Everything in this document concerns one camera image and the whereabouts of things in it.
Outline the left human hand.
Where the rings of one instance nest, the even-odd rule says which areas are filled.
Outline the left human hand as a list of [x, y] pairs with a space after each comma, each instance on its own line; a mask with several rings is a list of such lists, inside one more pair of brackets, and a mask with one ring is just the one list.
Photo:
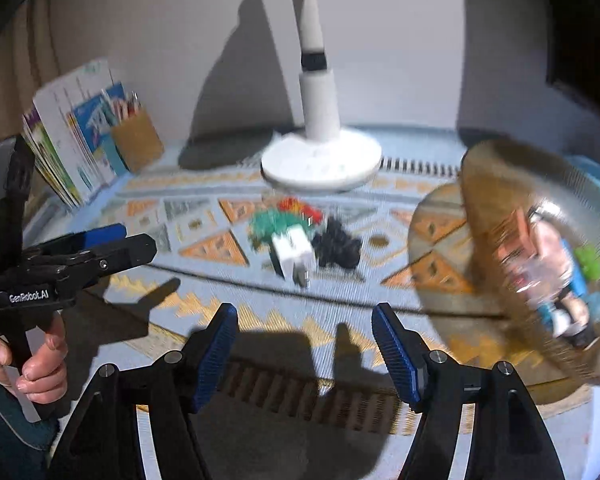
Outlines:
[[22, 374], [13, 387], [6, 375], [6, 367], [12, 364], [12, 352], [0, 338], [0, 385], [11, 394], [17, 391], [37, 404], [52, 404], [59, 401], [68, 390], [68, 354], [65, 324], [58, 312], [45, 332], [45, 342], [30, 359], [23, 364]]

